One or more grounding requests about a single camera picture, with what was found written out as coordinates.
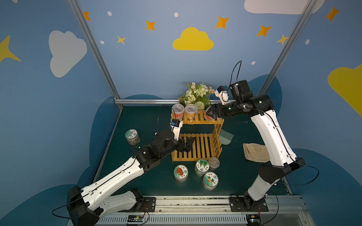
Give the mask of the clear seed cup orange base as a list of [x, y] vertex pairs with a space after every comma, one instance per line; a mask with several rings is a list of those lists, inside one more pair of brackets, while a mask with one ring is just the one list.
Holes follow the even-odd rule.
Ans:
[[196, 105], [188, 104], [185, 106], [185, 113], [187, 119], [194, 120], [197, 112], [198, 112], [198, 107]]

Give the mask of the clear seed cup red base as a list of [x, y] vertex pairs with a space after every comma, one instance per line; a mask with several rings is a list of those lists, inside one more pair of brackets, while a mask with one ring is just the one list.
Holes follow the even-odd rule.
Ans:
[[182, 104], [175, 104], [172, 106], [173, 118], [177, 120], [182, 120], [184, 116], [185, 108]]

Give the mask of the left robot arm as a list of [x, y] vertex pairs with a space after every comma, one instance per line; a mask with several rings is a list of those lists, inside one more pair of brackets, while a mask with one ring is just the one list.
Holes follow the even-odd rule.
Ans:
[[100, 218], [119, 212], [139, 211], [143, 196], [138, 189], [112, 197], [112, 194], [133, 179], [158, 166], [173, 151], [190, 152], [194, 137], [176, 138], [171, 130], [155, 135], [123, 165], [99, 181], [84, 188], [73, 187], [67, 194], [67, 210], [74, 226], [94, 226]]

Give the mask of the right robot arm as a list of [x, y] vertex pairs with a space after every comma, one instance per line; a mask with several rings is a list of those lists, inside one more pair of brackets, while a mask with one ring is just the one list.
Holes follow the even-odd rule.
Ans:
[[281, 178], [303, 167], [305, 161], [292, 151], [279, 126], [274, 105], [266, 94], [254, 96], [248, 82], [220, 86], [215, 96], [221, 101], [212, 104], [206, 114], [213, 119], [247, 115], [257, 127], [270, 160], [258, 168], [258, 176], [241, 200], [246, 211], [258, 211], [265, 202], [270, 188]]

